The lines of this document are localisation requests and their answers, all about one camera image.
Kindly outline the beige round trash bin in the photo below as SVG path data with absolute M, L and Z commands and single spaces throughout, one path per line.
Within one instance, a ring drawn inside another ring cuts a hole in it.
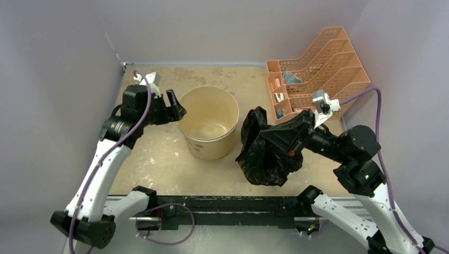
M 200 86 L 185 93 L 180 104 L 186 114 L 176 123 L 192 155 L 217 160 L 227 155 L 236 139 L 239 106 L 228 91 Z

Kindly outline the black plastic trash bag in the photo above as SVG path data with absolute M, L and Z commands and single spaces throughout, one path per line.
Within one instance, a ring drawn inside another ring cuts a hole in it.
M 243 146 L 235 162 L 252 185 L 281 187 L 290 173 L 302 168 L 303 155 L 289 157 L 262 138 L 259 133 L 269 127 L 265 109 L 258 106 L 248 112 L 240 131 Z

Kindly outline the orange plastic file organizer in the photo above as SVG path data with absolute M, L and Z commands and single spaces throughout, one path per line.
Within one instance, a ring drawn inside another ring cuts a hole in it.
M 291 71 L 302 84 L 286 85 L 283 72 Z M 274 122 L 285 122 L 303 109 L 314 109 L 312 93 L 323 89 L 330 99 L 344 101 L 366 89 L 370 79 L 342 26 L 323 29 L 297 59 L 268 60 L 265 65 L 267 86 L 270 91 Z M 277 87 L 275 78 L 280 80 Z M 274 93 L 283 93 L 284 100 L 276 103 Z M 276 117 L 282 108 L 284 116 Z

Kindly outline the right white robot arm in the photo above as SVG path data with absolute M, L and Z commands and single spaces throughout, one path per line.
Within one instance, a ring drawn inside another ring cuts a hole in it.
M 334 170 L 337 180 L 371 218 L 356 215 L 314 186 L 300 194 L 299 212 L 325 217 L 368 253 L 430 253 L 435 243 L 417 233 L 407 221 L 389 194 L 385 174 L 373 160 L 381 149 L 375 133 L 368 126 L 358 125 L 335 136 L 324 126 L 330 117 L 330 113 L 302 111 L 287 122 L 261 130 L 260 136 L 289 157 L 308 149 L 339 163 Z

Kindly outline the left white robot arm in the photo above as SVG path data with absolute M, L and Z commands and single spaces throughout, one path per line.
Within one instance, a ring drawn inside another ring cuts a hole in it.
M 155 190 L 136 186 L 117 204 L 106 200 L 119 169 L 149 125 L 180 121 L 186 109 L 172 89 L 161 94 L 153 85 L 129 85 L 122 103 L 103 122 L 95 156 L 76 195 L 63 211 L 55 211 L 50 223 L 74 241 L 103 249 L 119 224 L 138 213 L 152 216 L 163 206 Z

